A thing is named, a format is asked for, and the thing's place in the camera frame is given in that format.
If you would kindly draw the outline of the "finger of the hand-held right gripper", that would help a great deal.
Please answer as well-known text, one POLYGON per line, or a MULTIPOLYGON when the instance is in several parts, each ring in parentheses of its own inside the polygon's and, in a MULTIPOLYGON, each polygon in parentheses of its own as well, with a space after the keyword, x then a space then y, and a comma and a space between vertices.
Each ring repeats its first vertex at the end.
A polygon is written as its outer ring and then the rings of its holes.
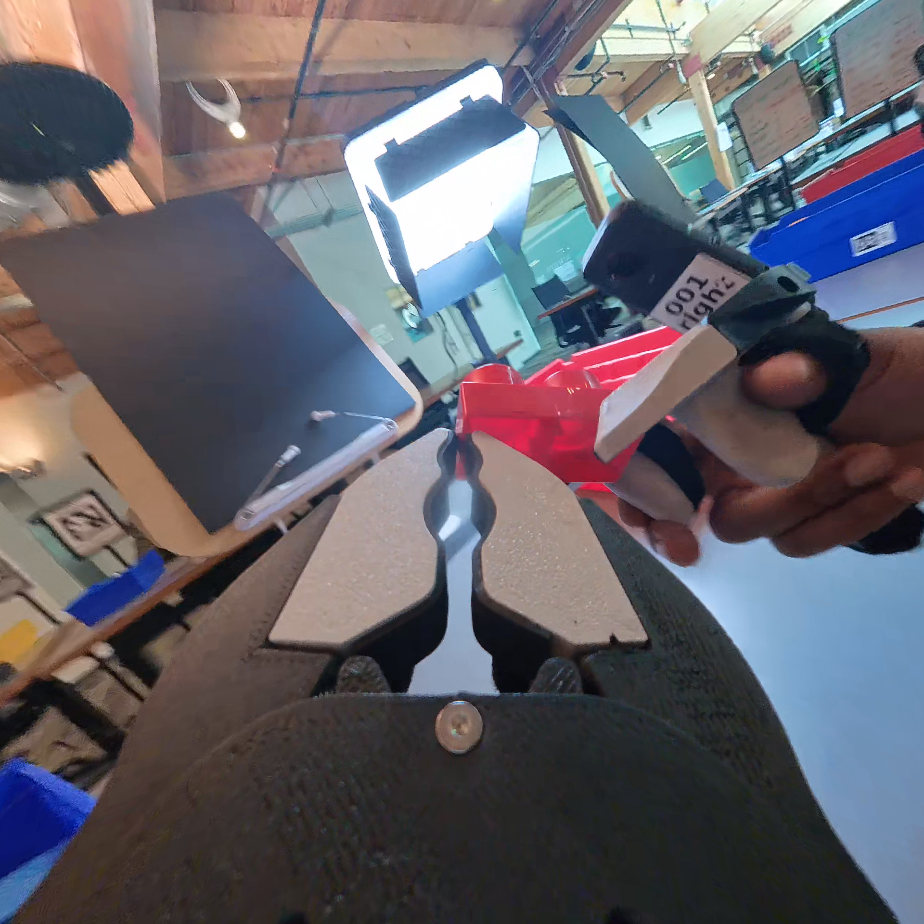
POLYGON ((611 462, 736 359, 735 345, 711 325, 682 335, 602 402, 595 456, 611 462))

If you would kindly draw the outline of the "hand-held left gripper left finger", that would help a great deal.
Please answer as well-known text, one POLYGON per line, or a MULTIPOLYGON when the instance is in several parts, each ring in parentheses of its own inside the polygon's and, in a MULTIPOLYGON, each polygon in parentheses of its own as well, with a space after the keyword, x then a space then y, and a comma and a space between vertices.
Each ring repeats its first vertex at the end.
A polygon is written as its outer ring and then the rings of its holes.
POLYGON ((437 429, 388 456, 347 488, 272 626, 277 649, 344 661, 373 658, 392 689, 447 628, 445 456, 437 429))

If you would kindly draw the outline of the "red toy block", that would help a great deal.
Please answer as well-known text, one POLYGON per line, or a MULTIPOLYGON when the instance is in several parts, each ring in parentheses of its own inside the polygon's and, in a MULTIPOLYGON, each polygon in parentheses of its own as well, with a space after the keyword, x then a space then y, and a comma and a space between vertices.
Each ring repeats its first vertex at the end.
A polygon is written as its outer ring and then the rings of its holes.
POLYGON ((556 360, 524 380, 511 367, 479 367, 461 383, 456 434, 484 433, 568 483, 617 482, 641 439, 604 463, 594 446, 610 391, 589 371, 556 360))

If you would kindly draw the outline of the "blue bin with white label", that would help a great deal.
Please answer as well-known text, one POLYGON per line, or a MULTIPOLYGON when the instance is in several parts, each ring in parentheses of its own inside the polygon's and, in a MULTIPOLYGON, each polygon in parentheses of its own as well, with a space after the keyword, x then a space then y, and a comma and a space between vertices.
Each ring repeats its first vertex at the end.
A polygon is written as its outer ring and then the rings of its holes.
POLYGON ((817 282, 923 241, 923 151, 786 214, 748 250, 768 266, 792 263, 817 282))

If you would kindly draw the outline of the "black office chair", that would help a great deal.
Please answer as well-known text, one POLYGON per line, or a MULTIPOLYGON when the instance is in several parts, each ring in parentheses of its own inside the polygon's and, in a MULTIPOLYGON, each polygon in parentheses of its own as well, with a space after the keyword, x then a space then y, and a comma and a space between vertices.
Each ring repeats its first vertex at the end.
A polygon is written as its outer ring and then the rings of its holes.
POLYGON ((623 314, 617 299, 593 286, 571 292, 558 276, 534 286, 532 292, 542 307, 539 320, 551 321, 560 348, 599 346, 623 314))

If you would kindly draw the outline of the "red storage tote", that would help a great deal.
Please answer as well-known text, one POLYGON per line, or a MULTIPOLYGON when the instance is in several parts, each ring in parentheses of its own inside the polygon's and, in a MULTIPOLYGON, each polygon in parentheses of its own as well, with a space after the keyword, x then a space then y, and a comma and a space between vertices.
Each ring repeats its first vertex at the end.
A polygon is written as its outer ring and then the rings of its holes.
POLYGON ((816 202, 880 169, 917 154, 922 149, 921 126, 906 128, 858 154, 849 156, 837 166, 824 170, 801 188, 801 197, 806 203, 816 202))

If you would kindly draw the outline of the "brown partition board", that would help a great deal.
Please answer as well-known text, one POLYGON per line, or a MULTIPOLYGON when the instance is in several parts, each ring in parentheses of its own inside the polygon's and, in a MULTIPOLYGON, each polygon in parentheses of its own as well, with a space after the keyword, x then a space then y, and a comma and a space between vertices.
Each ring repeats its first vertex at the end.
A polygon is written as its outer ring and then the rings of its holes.
POLYGON ((818 134, 820 122, 808 95, 799 64, 787 61, 733 101, 733 117, 756 170, 818 134))

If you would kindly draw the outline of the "black light stand pole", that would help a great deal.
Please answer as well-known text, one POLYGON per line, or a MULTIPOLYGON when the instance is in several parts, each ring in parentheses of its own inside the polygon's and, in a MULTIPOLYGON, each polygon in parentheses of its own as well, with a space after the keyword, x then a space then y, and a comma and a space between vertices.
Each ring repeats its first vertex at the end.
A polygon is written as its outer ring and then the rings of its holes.
POLYGON ((483 330, 480 328, 477 319, 474 316, 474 313, 471 309, 468 297, 463 297, 456 301, 455 307, 458 310, 461 318, 468 327, 468 331, 473 338, 476 346, 479 349, 479 353, 482 356, 482 364, 495 364, 499 361, 496 353, 488 343, 487 338, 485 337, 483 330))

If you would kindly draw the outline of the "black flag panel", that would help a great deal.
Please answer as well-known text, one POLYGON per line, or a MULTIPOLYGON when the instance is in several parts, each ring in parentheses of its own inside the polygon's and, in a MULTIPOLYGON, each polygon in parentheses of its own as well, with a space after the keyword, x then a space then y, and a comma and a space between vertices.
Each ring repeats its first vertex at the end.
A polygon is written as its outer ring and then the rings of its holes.
POLYGON ((605 157, 632 199, 659 210, 681 225, 697 221, 697 214, 678 191, 675 181, 605 98, 551 94, 547 112, 559 126, 605 157))

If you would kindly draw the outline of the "blue plastic bin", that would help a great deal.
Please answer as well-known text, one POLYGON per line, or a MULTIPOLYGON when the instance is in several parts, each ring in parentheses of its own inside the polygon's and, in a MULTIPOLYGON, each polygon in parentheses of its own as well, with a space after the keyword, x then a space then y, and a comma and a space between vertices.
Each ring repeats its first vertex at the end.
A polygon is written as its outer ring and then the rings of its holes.
POLYGON ((1 921, 15 918, 84 825, 96 799, 15 757, 1 768, 1 921))
POLYGON ((145 595, 165 569, 160 553, 152 549, 120 574, 87 588, 64 607, 64 612, 92 628, 145 595))

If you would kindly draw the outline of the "studio light panel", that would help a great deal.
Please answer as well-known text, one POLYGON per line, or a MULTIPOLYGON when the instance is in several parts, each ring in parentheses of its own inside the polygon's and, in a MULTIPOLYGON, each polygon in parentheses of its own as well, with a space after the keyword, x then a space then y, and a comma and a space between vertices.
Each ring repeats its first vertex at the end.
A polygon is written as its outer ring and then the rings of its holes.
POLYGON ((481 60, 348 137, 346 167, 385 269, 426 318, 502 275, 519 248, 539 133, 481 60))

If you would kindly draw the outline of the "fiducial marker sign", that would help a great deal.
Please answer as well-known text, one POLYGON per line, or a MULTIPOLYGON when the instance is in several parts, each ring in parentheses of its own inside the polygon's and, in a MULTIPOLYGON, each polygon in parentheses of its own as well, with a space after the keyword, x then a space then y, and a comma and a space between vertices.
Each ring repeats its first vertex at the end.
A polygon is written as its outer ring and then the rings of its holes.
POLYGON ((128 537, 123 522, 92 490, 74 493, 40 510, 35 519, 79 559, 88 559, 128 537))

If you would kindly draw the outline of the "black board with pale rim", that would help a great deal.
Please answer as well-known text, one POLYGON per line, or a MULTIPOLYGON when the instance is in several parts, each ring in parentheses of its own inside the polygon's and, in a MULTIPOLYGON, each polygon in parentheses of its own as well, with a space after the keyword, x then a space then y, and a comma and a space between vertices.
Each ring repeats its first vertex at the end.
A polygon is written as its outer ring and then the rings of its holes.
POLYGON ((288 445, 302 453, 275 483, 374 424, 310 424, 313 410, 396 420, 386 447, 422 417, 398 365, 228 194, 12 238, 2 268, 89 380, 71 405, 77 439, 179 556, 237 549, 364 463, 234 528, 288 445))

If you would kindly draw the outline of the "ceiling light bulb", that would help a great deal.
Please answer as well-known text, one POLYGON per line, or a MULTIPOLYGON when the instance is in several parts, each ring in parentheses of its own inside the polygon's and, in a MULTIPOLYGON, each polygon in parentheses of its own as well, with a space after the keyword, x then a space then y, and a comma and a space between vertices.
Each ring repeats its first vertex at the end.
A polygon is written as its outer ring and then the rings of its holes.
POLYGON ((218 78, 221 89, 225 92, 225 98, 222 102, 205 98, 194 86, 193 82, 185 81, 187 92, 192 103, 194 103, 206 116, 222 124, 230 135, 236 140, 243 140, 247 136, 247 130, 241 120, 242 103, 232 84, 224 79, 218 78))

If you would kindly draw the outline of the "black round disc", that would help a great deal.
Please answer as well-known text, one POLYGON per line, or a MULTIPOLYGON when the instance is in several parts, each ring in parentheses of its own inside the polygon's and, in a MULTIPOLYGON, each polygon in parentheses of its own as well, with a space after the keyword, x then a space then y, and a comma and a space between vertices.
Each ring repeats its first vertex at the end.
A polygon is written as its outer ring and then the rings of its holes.
POLYGON ((1 179, 39 187, 124 160, 131 114, 97 77, 59 64, 1 65, 1 179))

